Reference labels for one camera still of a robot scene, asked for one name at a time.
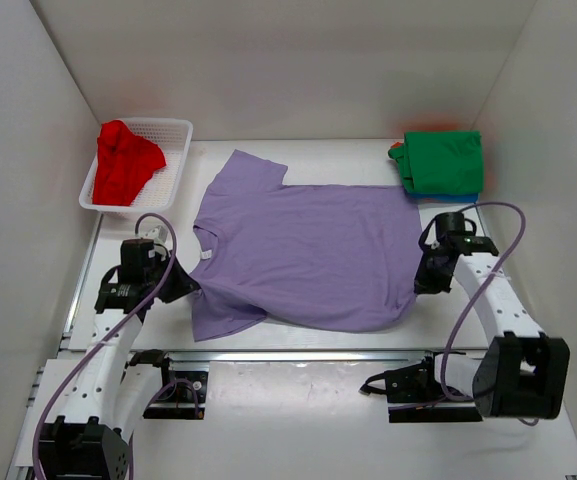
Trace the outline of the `white plastic basket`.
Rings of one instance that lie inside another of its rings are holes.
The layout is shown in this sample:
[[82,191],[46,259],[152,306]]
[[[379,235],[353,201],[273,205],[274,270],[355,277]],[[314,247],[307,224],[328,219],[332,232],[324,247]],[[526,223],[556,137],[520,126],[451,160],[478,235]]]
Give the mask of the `white plastic basket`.
[[193,135],[188,120],[132,117],[101,125],[79,205],[133,218],[174,203]]

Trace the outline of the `green folded t-shirt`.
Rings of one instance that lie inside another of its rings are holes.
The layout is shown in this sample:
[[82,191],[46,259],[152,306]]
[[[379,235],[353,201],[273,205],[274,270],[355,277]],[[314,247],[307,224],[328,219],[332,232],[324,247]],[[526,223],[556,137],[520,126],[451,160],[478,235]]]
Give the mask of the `green folded t-shirt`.
[[413,131],[403,147],[389,149],[408,193],[465,195],[484,189],[484,159],[479,131]]

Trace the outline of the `blue folded t-shirt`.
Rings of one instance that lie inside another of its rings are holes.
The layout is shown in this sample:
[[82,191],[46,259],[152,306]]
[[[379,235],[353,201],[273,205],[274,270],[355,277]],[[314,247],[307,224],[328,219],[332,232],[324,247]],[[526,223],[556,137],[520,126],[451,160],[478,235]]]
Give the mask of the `blue folded t-shirt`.
[[447,204],[472,204],[476,203],[479,199],[478,193],[465,195],[408,193],[407,196],[418,202]]

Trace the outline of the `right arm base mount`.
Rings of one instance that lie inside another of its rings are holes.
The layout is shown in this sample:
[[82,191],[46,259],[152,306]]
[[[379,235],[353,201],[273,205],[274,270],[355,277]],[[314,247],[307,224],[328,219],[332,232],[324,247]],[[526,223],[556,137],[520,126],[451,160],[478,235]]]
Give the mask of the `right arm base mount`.
[[478,423],[474,406],[449,403],[434,378],[434,358],[368,377],[359,388],[365,396],[385,396],[391,424]]

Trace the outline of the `purple t-shirt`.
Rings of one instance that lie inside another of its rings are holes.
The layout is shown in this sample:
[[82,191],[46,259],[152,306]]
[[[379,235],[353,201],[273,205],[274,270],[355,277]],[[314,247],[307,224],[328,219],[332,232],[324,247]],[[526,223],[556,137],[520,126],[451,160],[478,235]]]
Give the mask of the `purple t-shirt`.
[[192,273],[196,341],[268,317],[379,331],[414,305],[421,222],[403,188],[288,185],[286,173],[238,150],[207,187],[193,225],[201,247]]

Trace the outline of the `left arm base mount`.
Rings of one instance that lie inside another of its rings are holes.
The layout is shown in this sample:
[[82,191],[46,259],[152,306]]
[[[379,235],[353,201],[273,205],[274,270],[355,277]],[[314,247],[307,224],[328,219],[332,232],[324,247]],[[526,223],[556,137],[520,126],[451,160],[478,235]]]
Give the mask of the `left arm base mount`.
[[151,403],[143,417],[149,420],[203,420],[209,386],[208,364],[173,362],[167,382],[172,381],[175,384]]

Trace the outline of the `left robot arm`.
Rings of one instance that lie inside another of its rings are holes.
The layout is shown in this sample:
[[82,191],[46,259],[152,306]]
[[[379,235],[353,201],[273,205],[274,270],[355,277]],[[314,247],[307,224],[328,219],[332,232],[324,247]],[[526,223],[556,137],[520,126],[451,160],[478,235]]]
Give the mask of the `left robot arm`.
[[125,479],[131,439],[145,410],[176,389],[161,350],[132,351],[155,301],[198,290],[173,250],[152,238],[122,243],[120,263],[100,282],[84,357],[40,414],[32,455],[39,479]]

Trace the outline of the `red t-shirt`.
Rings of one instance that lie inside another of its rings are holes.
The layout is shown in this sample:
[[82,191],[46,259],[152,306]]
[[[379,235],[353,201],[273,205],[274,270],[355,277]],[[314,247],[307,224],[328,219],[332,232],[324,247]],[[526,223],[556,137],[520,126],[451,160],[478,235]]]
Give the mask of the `red t-shirt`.
[[104,123],[97,138],[93,203],[130,206],[145,184],[166,165],[163,151],[132,133],[123,121]]

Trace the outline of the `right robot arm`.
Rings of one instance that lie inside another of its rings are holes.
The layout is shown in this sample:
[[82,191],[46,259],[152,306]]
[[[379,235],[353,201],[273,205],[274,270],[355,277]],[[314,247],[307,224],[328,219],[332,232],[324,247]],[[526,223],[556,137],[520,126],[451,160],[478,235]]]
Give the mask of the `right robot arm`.
[[[519,300],[503,272],[513,251],[501,252],[490,238],[478,235],[476,223],[461,210],[436,215],[422,231],[419,247],[415,294],[447,293],[458,283],[468,295],[444,350],[416,376],[420,395],[471,402],[483,417],[524,424],[557,418],[570,349],[564,339],[547,335]],[[480,360],[453,348],[471,311],[488,341]]]

